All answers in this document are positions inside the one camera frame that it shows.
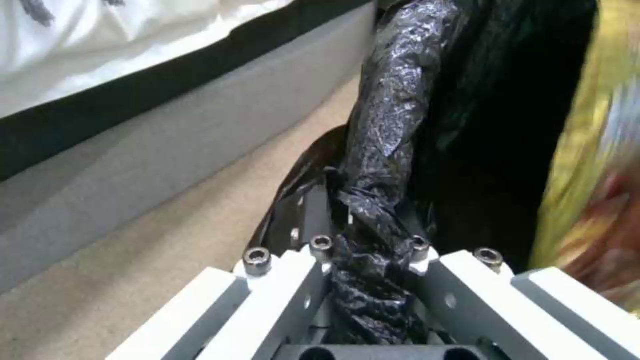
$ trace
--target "twisted plastic bag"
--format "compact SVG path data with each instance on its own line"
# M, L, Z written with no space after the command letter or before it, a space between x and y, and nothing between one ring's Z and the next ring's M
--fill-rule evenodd
M355 223L335 242L332 342L426 341L403 288L412 234L395 208L406 197L414 137L436 79L467 22L456 1L419 0L397 5L378 28L349 119L346 182L337 195Z

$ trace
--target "black plastic bag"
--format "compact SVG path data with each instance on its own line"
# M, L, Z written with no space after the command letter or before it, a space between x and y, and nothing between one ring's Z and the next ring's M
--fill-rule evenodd
M490 246L524 269L595 11L596 0L415 0L382 19L348 128L301 157L250 244L283 253L299 197L326 185L331 342L425 341L404 287L416 232L441 254Z
M415 134L429 120L436 80L468 24L466 10L453 0L398 5L383 18L363 65L336 194L355 222L335 241L331 342L426 342L403 287L413 234L396 207L406 197Z

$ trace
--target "white fabric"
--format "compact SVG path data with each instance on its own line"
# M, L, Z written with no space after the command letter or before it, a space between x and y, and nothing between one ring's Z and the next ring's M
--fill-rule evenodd
M0 118L207 47L293 1L44 0L45 27L0 0Z

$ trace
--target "floor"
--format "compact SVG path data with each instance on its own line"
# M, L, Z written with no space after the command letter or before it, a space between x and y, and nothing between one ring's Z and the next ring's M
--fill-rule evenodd
M358 78L232 166L0 296L0 359L104 359L206 266L231 269L298 156L343 124Z

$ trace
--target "black trim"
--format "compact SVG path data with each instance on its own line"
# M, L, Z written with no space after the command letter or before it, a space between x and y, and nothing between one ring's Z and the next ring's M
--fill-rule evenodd
M205 49L0 120L0 181L202 86L370 0L295 0Z

